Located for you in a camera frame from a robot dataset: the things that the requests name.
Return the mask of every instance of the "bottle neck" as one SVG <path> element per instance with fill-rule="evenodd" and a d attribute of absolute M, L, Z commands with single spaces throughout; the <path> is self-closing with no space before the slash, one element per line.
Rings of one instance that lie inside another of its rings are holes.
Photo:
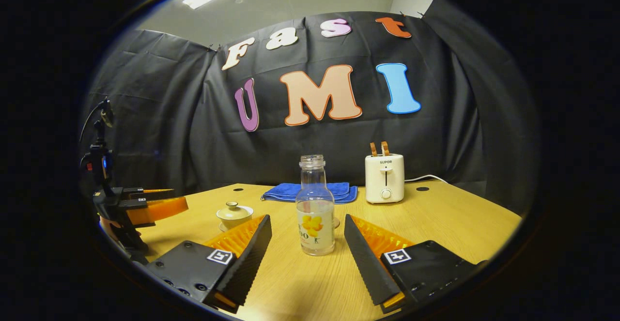
<path fill-rule="evenodd" d="M 323 167 L 301 169 L 301 189 L 310 187 L 327 188 Z"/>

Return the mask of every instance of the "white toaster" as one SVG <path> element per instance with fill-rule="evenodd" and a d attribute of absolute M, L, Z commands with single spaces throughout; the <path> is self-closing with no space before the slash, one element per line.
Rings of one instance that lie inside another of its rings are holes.
<path fill-rule="evenodd" d="M 365 164 L 367 202 L 398 202 L 405 197 L 405 164 L 402 155 L 368 155 Z"/>

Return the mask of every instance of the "letter m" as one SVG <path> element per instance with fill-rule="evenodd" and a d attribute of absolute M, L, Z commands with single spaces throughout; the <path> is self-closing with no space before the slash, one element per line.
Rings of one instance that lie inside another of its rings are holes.
<path fill-rule="evenodd" d="M 332 109 L 329 117 L 335 120 L 352 119 L 361 115 L 361 108 L 355 104 L 350 74 L 350 65 L 332 65 L 325 71 L 321 85 L 317 86 L 306 73 L 291 72 L 284 74 L 279 80 L 288 89 L 288 116 L 284 123 L 289 126 L 303 125 L 310 121 L 310 116 L 303 111 L 306 106 L 317 120 L 322 120 L 329 99 Z"/>

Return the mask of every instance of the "glass bottle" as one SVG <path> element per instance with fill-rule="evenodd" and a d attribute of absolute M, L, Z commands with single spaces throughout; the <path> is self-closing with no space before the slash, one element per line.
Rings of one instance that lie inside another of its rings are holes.
<path fill-rule="evenodd" d="M 323 155 L 304 155 L 301 190 L 297 193 L 297 226 L 301 250 L 312 256 L 334 251 L 334 195 L 327 188 Z"/>

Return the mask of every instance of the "white cable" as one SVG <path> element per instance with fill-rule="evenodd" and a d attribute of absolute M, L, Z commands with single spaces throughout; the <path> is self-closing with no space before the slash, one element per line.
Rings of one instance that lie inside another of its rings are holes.
<path fill-rule="evenodd" d="M 421 180 L 422 178 L 427 178 L 427 177 L 433 177 L 433 178 L 436 178 L 436 179 L 438 179 L 438 180 L 441 180 L 441 181 L 442 181 L 442 182 L 444 182 L 444 183 L 448 183 L 448 182 L 446 182 L 445 180 L 442 180 L 442 179 L 441 179 L 441 178 L 439 178 L 438 176 L 434 176 L 434 175 L 425 175 L 425 176 L 418 177 L 418 178 L 412 178 L 412 179 L 410 179 L 410 180 L 405 180 L 405 182 L 413 182 L 413 181 Z"/>

